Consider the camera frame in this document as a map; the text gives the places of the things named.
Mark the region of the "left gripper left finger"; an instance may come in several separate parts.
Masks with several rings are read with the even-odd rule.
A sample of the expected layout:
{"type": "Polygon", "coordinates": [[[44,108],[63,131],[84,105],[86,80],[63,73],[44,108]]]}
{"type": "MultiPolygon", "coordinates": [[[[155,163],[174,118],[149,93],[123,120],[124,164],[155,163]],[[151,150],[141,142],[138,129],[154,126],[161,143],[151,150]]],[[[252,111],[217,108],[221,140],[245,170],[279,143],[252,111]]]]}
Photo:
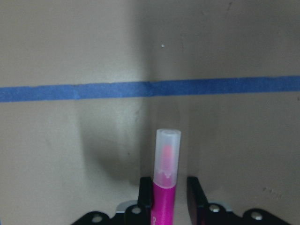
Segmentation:
{"type": "Polygon", "coordinates": [[[153,205],[153,182],[151,177],[140,178],[137,205],[141,209],[143,225],[150,225],[153,205]]]}

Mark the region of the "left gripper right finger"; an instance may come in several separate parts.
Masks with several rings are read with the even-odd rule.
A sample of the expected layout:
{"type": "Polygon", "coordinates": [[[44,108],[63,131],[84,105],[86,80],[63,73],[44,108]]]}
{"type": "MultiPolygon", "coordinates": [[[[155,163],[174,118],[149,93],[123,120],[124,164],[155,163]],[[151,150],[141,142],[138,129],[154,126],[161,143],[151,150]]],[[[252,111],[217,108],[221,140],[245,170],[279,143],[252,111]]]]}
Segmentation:
{"type": "Polygon", "coordinates": [[[187,177],[187,207],[193,225],[205,224],[205,207],[207,197],[202,189],[199,179],[194,176],[187,177]]]}

